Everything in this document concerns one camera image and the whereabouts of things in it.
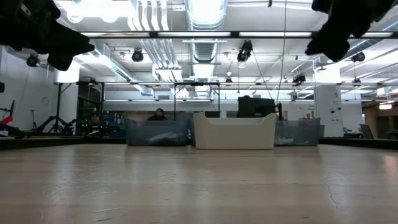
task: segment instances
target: floor crack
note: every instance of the floor crack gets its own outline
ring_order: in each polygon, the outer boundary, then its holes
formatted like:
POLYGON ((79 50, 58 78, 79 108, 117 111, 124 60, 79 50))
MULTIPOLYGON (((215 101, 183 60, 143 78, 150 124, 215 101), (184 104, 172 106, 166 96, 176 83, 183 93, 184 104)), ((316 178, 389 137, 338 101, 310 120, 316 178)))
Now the floor crack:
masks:
POLYGON ((330 191, 330 186, 326 185, 329 191, 329 199, 335 204, 335 207, 338 208, 336 201, 333 199, 333 193, 330 191))

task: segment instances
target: woman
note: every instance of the woman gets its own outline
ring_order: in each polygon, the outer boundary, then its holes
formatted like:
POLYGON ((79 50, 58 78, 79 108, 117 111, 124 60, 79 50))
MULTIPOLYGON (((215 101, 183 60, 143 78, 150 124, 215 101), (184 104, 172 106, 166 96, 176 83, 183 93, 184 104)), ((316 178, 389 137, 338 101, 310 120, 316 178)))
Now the woman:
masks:
POLYGON ((155 115, 148 118, 148 121, 165 121, 167 118, 164 116, 164 110, 159 108, 156 110, 155 115))

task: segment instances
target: fluorescent light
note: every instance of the fluorescent light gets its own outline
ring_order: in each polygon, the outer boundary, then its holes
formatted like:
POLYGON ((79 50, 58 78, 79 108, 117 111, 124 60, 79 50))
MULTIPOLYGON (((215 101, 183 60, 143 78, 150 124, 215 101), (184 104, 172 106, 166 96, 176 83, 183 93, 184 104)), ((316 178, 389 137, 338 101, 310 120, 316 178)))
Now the fluorescent light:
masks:
POLYGON ((159 37, 229 37, 230 32, 159 32, 159 37))
POLYGON ((390 37, 392 32, 367 32, 362 37, 390 37))
POLYGON ((114 83, 105 83, 105 85, 130 85, 130 83, 119 83, 119 82, 114 82, 114 83))
POLYGON ((149 37, 148 32, 81 32, 87 37, 149 37))
POLYGON ((247 82, 247 83, 243 83, 243 82, 241 82, 241 83, 226 83, 226 82, 224 82, 224 83, 220 83, 220 85, 256 85, 256 83, 255 82, 247 82))
POLYGON ((240 32, 240 37, 310 37, 311 32, 240 32))
POLYGON ((383 104, 383 105, 379 105, 379 109, 380 110, 389 110, 392 108, 391 104, 383 104))
POLYGON ((129 100, 105 100, 106 102, 128 102, 129 100))
POLYGON ((153 82, 153 83, 137 83, 138 85, 174 85, 174 83, 170 82, 153 82))
POLYGON ((182 40, 184 44, 226 44, 227 40, 182 40))

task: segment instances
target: red object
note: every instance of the red object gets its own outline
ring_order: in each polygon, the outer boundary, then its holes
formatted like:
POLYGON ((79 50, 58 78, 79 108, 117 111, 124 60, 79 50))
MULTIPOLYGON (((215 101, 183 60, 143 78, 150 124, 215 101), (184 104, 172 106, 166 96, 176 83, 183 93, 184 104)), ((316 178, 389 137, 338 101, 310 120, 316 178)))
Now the red object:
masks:
POLYGON ((4 118, 4 120, 0 121, 0 124, 8 124, 12 121, 12 116, 8 116, 7 118, 4 118))

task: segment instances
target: gray bin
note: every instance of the gray bin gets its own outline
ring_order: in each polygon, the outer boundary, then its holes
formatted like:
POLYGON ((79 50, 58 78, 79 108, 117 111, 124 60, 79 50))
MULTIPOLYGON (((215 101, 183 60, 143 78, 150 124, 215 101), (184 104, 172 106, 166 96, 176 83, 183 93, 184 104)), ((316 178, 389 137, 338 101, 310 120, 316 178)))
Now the gray bin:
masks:
POLYGON ((134 121, 126 119, 129 146, 185 146, 188 125, 180 121, 134 121))
POLYGON ((276 146, 317 146, 320 137, 320 123, 320 118, 277 121, 274 144, 276 146))

